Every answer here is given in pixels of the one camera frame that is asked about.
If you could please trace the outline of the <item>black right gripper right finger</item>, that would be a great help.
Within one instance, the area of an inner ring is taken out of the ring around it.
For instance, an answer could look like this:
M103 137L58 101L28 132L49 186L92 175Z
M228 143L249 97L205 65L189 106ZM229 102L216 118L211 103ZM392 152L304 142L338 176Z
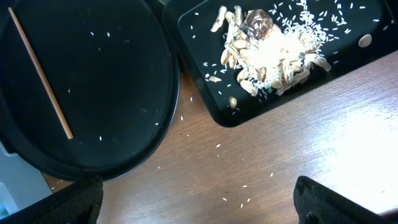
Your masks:
M295 184L294 207L300 224L392 222L306 176Z

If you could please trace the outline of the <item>wooden chopstick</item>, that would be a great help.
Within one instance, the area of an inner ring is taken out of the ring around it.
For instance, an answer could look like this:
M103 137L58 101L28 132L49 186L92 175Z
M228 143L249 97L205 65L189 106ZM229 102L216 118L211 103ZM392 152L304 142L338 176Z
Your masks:
M62 109L61 109L61 107L60 107L60 105L59 105L59 103L58 103L58 101L57 101L57 99L56 99L56 97L55 97L55 95L53 93L53 90L51 89L49 81L47 80L47 77L45 76L45 73L44 73L44 71L43 71L43 69L42 69L42 67L41 67L41 65L39 63L39 60L38 60L37 56L36 56L32 46L30 45L30 42L29 42L28 38L26 37L25 32L24 32L23 28L21 27L21 24L18 21L18 18L16 17L16 15L15 15L15 13L14 13L14 11L13 11L13 9L11 7L8 7L8 11L9 11L9 13L11 15L11 18L12 18L12 20L13 20L15 26L16 26L16 29L17 29L17 31L18 31L18 33L19 33L19 35L20 35L20 37L21 37L21 39L22 39L22 41L24 43L24 46L25 46L25 48L26 48L26 50L27 50L27 52L29 54L29 57L30 57L32 63L34 64L34 67L35 67L35 69L36 69L36 71L38 73L40 81L42 82L42 84L43 84L43 86L45 88L45 91L46 91L46 93L47 93L47 95L48 95L48 97L50 99L50 102L51 102L51 104L52 104L52 106L53 106L53 108L54 108L54 110L55 110L55 112L57 114L57 117L58 117L58 119L60 121L60 124L62 125L62 128L63 128L67 138L68 139L73 139L72 131L71 131L66 119L65 119L65 116L64 116L64 114L62 112Z

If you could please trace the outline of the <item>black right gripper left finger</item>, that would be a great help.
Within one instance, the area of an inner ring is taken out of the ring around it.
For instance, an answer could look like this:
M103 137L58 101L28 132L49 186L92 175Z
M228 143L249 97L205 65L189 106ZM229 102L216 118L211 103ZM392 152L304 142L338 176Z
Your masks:
M1 220L2 224L96 224L103 202L103 181L81 179Z

